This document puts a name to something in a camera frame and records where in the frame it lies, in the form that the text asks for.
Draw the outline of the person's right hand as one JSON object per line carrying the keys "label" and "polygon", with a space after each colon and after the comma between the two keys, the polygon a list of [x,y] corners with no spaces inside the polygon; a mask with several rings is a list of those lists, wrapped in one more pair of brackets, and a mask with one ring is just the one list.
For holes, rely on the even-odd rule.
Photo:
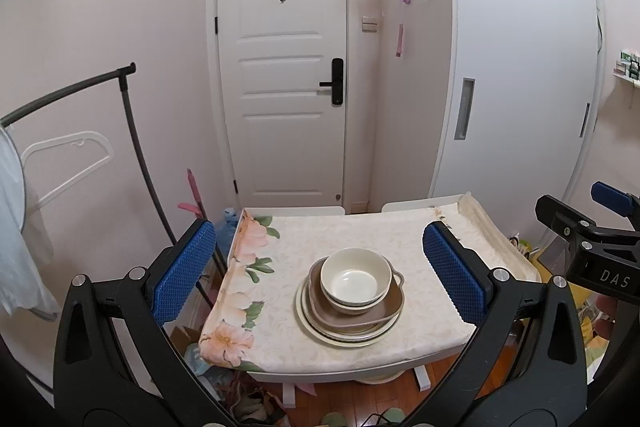
{"label": "person's right hand", "polygon": [[594,322],[594,331],[602,338],[609,340],[615,326],[618,300],[599,295],[596,299],[596,307],[600,311],[600,315]]}

